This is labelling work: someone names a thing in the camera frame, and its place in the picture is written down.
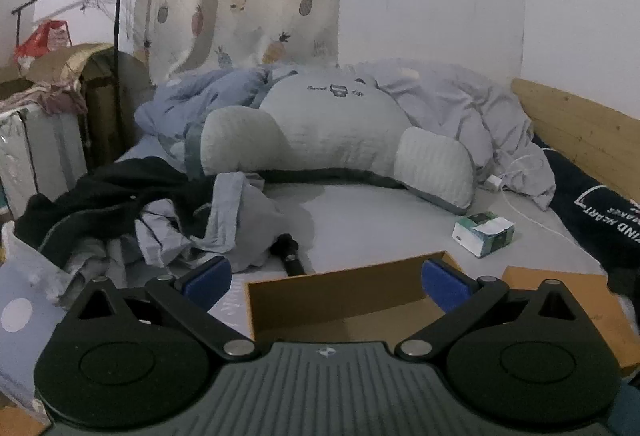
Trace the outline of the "green tissue pack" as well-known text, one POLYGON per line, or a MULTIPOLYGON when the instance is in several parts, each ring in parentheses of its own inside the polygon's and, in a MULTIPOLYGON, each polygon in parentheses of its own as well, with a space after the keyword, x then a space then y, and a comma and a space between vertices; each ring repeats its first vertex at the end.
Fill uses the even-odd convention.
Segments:
POLYGON ((451 237, 466 251, 481 259, 510 245, 514 231, 514 222, 487 211, 459 219, 454 224, 451 237))

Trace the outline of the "orange cardboard box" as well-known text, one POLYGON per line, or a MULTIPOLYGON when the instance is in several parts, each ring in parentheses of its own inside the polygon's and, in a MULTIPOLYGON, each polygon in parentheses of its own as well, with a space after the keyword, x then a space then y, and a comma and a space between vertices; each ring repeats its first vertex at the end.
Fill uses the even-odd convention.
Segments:
POLYGON ((270 342, 379 342, 393 348, 444 315, 422 288, 425 254, 247 283, 250 335, 270 342))

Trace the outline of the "crumpled grey clothing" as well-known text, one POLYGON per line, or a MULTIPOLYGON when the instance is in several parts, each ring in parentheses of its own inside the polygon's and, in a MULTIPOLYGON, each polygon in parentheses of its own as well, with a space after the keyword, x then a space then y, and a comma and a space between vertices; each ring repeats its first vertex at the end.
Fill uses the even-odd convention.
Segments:
POLYGON ((159 200, 142 210, 131 233, 107 241, 79 241, 63 267, 38 252, 47 264, 35 278, 47 298, 68 305, 94 277, 111 278, 117 286, 126 286, 131 264, 141 263, 157 276, 175 277, 214 256, 224 256, 234 273, 274 259, 269 254, 273 242, 280 235, 292 234, 274 201, 262 191, 262 183, 243 173, 213 178, 212 202, 198 210, 206 220, 201 236, 189 235, 179 224, 172 203, 159 200))

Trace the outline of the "white charger plug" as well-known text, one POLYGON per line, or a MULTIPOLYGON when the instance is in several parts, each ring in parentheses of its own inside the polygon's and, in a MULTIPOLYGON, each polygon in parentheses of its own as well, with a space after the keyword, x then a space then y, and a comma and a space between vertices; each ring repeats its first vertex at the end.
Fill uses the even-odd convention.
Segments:
POLYGON ((483 188, 486 190, 491 191, 492 193, 500 193, 500 191, 503 189, 503 178, 495 175, 495 174, 491 174, 488 176, 488 178, 486 178, 486 181, 482 184, 483 188))

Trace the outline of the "black garment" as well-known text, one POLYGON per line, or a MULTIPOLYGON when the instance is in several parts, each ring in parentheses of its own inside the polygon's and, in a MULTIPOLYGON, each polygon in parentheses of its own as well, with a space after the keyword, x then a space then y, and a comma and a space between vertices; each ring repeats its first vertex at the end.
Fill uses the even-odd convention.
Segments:
POLYGON ((63 267, 79 241, 129 234, 149 204, 168 200, 189 235, 204 234, 198 211, 212 202, 215 178, 191 179, 158 157, 119 161, 79 178, 58 199, 32 196, 14 235, 55 266, 63 267))

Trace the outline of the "black printed pillow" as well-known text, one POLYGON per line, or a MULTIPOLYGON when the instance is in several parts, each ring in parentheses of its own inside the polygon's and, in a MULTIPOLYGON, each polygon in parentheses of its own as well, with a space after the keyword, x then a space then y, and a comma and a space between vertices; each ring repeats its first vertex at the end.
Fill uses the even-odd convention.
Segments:
POLYGON ((555 177, 551 208, 608 276, 608 289, 639 306, 639 207, 536 136, 555 177))

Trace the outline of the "grey lilac duvet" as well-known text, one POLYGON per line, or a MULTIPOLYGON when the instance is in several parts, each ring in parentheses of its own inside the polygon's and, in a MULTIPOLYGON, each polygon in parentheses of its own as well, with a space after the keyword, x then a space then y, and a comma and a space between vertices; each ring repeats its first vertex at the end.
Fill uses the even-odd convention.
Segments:
POLYGON ((393 97, 413 125, 460 141, 477 183, 497 176, 541 210, 550 207, 555 177, 512 90, 455 64, 394 58, 345 68, 393 97))

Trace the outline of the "blue blanket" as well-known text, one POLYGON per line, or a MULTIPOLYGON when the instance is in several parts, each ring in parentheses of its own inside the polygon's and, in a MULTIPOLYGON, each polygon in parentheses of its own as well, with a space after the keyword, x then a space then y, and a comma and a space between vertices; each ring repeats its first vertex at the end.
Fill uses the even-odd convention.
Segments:
POLYGON ((134 113, 141 139, 126 156, 157 157, 183 172, 190 158, 198 158, 200 134, 212 111, 257 108, 272 85, 272 70, 265 67, 187 74, 158 85, 152 100, 134 113))

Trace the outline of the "clear storage bag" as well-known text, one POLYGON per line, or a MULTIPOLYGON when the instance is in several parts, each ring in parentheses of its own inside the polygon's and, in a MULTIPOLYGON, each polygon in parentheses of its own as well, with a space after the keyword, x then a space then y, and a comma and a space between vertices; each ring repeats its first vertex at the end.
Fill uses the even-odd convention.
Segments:
POLYGON ((76 115, 47 115, 36 104, 2 113, 1 185, 13 217, 36 193, 54 200, 86 173, 76 115))

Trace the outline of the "wooden headboard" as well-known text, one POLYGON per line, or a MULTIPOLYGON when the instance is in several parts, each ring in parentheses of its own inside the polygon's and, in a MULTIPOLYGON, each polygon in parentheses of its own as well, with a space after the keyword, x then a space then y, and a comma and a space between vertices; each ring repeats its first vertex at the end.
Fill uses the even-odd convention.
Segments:
POLYGON ((639 121, 569 92, 515 79, 535 133, 577 167, 634 202, 639 200, 639 121))

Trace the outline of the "grey reading pillow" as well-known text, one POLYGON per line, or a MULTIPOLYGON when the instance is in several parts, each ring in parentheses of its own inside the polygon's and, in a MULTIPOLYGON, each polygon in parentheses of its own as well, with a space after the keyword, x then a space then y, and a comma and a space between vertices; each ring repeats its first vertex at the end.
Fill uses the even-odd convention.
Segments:
POLYGON ((413 125, 374 84, 337 74, 288 74, 256 108, 210 111, 198 156, 206 175, 361 178, 404 187, 454 214, 468 211, 475 193, 475 167, 461 143, 413 125))

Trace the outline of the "brown cardboard box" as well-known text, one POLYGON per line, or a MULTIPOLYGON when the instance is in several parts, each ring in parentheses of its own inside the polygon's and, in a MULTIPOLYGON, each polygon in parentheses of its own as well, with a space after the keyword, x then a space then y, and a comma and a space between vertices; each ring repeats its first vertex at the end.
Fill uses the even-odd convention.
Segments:
POLYGON ((41 56, 22 74, 32 83, 75 85, 86 107, 78 122, 90 171, 116 161, 137 141, 134 111, 153 88, 136 57, 107 43, 84 43, 41 56))

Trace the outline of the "red plastic bag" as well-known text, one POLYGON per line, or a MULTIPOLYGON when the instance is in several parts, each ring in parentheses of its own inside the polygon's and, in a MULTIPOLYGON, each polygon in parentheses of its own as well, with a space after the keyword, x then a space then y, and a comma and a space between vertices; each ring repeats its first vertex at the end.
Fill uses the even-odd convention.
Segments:
POLYGON ((24 43, 17 45, 13 58, 18 64, 27 63, 71 44, 66 20, 45 20, 24 43))

